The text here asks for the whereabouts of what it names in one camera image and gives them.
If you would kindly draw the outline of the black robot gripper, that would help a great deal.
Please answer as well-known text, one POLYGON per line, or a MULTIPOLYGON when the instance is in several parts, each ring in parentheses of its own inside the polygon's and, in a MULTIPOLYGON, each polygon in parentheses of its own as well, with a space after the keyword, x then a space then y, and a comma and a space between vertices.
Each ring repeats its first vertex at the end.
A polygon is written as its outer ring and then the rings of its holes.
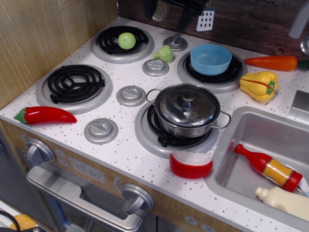
MULTIPOLYGON (((192 19, 200 16, 205 8, 210 7, 210 0, 163 0, 169 6, 169 9, 175 10, 179 16, 177 31, 185 31, 192 19)), ((152 16, 155 12, 157 0, 143 0, 142 7, 145 17, 149 21, 154 21, 152 16)))

